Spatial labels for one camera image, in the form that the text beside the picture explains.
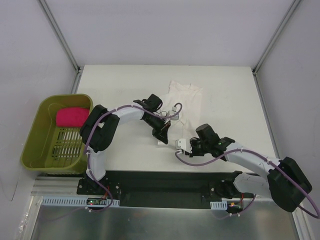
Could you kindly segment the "white t shirt red print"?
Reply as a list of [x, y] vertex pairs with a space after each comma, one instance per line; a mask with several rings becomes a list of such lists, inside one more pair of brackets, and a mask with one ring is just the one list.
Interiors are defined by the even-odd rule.
[[158, 112], [162, 116], [173, 115], [173, 106], [176, 103], [182, 104], [179, 115], [170, 120], [167, 144], [169, 147], [174, 148], [178, 139], [190, 139], [196, 135], [195, 129], [200, 125], [202, 96], [201, 87], [171, 81], [168, 93], [160, 97], [163, 104]]

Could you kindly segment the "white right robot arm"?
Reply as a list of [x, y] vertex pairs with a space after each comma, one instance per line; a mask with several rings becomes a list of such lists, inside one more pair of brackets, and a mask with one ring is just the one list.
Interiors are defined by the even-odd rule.
[[254, 173], [238, 172], [227, 182], [225, 192], [230, 197], [241, 193], [260, 195], [292, 213], [313, 189], [297, 162], [290, 157], [279, 159], [259, 154], [229, 137], [220, 138], [207, 123], [195, 132], [197, 137], [177, 141], [185, 155], [203, 157], [210, 154], [216, 160], [240, 165]]

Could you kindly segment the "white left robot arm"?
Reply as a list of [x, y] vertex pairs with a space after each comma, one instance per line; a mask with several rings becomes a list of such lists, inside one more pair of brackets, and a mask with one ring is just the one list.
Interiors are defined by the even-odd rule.
[[82, 142], [85, 144], [84, 152], [88, 155], [86, 175], [91, 179], [88, 188], [99, 195], [105, 191], [106, 175], [105, 161], [107, 148], [112, 143], [117, 128], [135, 120], [142, 120], [152, 128], [152, 136], [158, 141], [168, 144], [168, 130], [171, 126], [169, 120], [156, 116], [163, 101], [151, 94], [147, 99], [134, 100], [131, 105], [123, 106], [118, 110], [108, 110], [102, 105], [96, 105], [79, 130]]

